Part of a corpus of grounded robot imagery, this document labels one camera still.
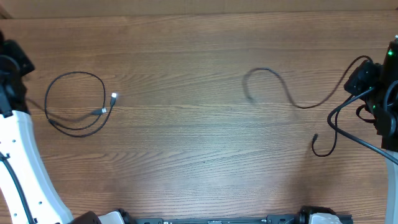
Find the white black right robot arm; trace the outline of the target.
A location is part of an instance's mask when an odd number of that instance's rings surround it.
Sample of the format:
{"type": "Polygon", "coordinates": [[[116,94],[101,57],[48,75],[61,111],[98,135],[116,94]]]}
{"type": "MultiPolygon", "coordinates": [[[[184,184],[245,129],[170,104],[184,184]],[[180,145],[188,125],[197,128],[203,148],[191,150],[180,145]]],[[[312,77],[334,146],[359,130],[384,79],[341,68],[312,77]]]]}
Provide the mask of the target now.
{"type": "Polygon", "coordinates": [[[365,119],[376,128],[382,137],[381,148],[390,156],[386,159],[387,167],[387,207],[386,223],[397,223],[397,39],[392,40],[387,48],[384,62],[374,63],[366,60],[358,66],[344,84],[348,93],[358,96],[370,88],[375,88],[361,100],[356,114],[366,110],[373,115],[365,119]]]}

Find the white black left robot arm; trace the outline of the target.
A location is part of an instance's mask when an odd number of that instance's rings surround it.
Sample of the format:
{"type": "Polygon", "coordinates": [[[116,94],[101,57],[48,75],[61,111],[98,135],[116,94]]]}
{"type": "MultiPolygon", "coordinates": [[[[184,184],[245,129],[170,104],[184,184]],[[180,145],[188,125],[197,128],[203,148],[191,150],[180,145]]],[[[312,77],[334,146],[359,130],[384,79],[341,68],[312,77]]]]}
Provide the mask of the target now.
{"type": "Polygon", "coordinates": [[[17,42],[1,39],[1,191],[13,223],[100,223],[93,212],[74,218],[37,149],[24,75],[35,67],[17,42]]]}

